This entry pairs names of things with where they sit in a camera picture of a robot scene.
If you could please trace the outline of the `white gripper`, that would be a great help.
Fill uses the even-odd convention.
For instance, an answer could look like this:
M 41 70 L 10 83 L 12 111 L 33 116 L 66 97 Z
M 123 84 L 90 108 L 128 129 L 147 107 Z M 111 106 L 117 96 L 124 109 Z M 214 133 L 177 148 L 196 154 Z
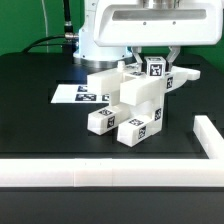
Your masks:
M 94 41 L 99 46 L 170 46 L 168 70 L 181 47 L 213 45 L 222 36 L 223 0 L 99 0 Z M 141 47 L 132 47 L 142 71 Z

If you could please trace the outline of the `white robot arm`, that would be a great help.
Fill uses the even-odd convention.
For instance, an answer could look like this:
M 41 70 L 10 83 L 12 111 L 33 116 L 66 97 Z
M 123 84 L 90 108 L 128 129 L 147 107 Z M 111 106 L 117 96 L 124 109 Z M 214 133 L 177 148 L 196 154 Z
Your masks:
M 224 0 L 84 0 L 74 59 L 106 68 L 143 47 L 167 47 L 173 63 L 183 46 L 221 39 L 223 11 Z

